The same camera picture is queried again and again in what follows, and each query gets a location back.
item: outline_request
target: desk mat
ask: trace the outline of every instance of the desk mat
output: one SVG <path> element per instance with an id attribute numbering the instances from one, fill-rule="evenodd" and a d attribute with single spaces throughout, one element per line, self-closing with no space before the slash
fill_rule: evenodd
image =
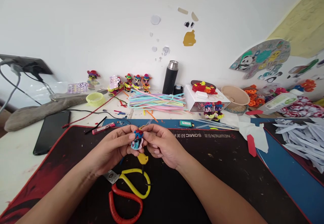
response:
<path id="1" fill-rule="evenodd" d="M 85 135 L 87 127 L 68 128 L 53 146 L 40 167 L 0 217 L 0 224 L 15 223 L 46 195 L 113 129 Z M 252 157 L 247 142 L 237 131 L 170 129 L 183 147 L 209 171 L 245 198 L 268 223 L 308 223 L 307 219 L 286 194 L 275 177 L 259 158 Z M 137 223 L 210 223 L 199 199 L 174 169 L 162 159 L 145 154 L 149 161 L 145 171 L 153 183 L 150 195 L 143 200 L 143 213 Z M 127 155 L 122 165 L 113 170 L 120 173 L 141 168 L 138 159 Z M 141 175 L 127 177 L 141 192 L 146 192 Z M 122 180 L 117 187 L 130 192 Z M 80 202 L 68 223 L 114 223 L 109 210 L 108 193 L 111 184 L 100 177 Z M 114 195 L 115 206 L 123 218 L 132 218 L 138 204 Z"/>
<path id="2" fill-rule="evenodd" d="M 311 122 L 311 120 L 296 120 L 295 122 L 298 124 L 305 124 L 306 122 Z M 281 134 L 276 134 L 276 129 L 278 127 L 274 126 L 273 123 L 264 123 L 264 129 L 268 131 L 268 133 L 282 146 L 286 144 Z M 323 187 L 324 187 L 324 174 L 321 174 L 317 168 L 313 167 L 313 164 L 310 160 L 302 158 L 301 156 L 289 151 L 285 147 L 283 147 L 313 178 L 315 178 Z"/>

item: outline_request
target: bundle of pipe cleaners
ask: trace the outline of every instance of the bundle of pipe cleaners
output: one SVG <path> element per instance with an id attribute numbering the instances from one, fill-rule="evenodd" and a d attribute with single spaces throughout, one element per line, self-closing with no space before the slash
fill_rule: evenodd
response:
<path id="1" fill-rule="evenodd" d="M 186 111 L 183 93 L 177 95 L 149 94 L 138 89 L 132 89 L 134 95 L 129 97 L 128 107 L 134 110 L 158 110 L 167 113 L 181 114 Z"/>

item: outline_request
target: silver thermos lid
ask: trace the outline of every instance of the silver thermos lid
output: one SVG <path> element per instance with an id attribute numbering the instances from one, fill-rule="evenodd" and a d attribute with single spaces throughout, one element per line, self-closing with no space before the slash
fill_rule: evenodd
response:
<path id="1" fill-rule="evenodd" d="M 178 68 L 178 62 L 175 61 L 175 60 L 170 60 L 168 68 L 173 70 L 173 71 L 177 71 L 179 69 Z"/>

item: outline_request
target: forearm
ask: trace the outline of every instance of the forearm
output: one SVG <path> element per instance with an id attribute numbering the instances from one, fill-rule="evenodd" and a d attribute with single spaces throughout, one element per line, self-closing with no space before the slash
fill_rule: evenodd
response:
<path id="1" fill-rule="evenodd" d="M 266 223 L 242 196 L 191 155 L 177 170 L 196 193 L 212 223 Z"/>
<path id="2" fill-rule="evenodd" d="M 66 223 L 96 179 L 80 161 L 17 223 Z"/>

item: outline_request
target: red scissors handle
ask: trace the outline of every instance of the red scissors handle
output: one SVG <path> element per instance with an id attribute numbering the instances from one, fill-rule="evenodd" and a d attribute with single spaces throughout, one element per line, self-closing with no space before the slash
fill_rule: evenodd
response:
<path id="1" fill-rule="evenodd" d="M 139 203 L 140 205 L 140 209 L 139 212 L 137 213 L 136 216 L 134 216 L 132 219 L 123 219 L 121 218 L 115 208 L 115 203 L 114 203 L 114 194 L 118 194 L 122 197 L 131 199 L 131 200 L 135 200 L 137 203 Z M 118 224 L 134 224 L 140 217 L 140 215 L 142 214 L 143 211 L 143 202 L 141 200 L 141 198 L 137 197 L 134 194 L 125 192 L 123 190 L 117 189 L 116 184 L 113 184 L 113 186 L 111 187 L 111 191 L 109 192 L 109 208 L 110 208 L 110 212 L 111 215 L 113 217 L 113 219 L 115 220 L 115 222 L 117 222 Z"/>

